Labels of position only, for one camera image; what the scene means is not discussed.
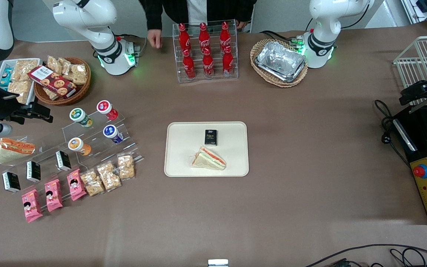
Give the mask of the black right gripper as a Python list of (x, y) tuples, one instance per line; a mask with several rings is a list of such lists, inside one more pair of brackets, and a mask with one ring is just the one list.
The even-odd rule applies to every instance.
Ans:
[(53, 123), (54, 117), (50, 114), (50, 109), (44, 105), (26, 106), (17, 101), (15, 95), (0, 94), (0, 121), (15, 122), (24, 125), (25, 119), (41, 119), (48, 123)]

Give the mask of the person's right hand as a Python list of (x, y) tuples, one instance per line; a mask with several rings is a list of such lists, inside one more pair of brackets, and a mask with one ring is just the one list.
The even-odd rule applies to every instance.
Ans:
[(155, 49), (162, 48), (162, 31), (161, 29), (149, 29), (147, 32), (147, 40), (151, 47)]

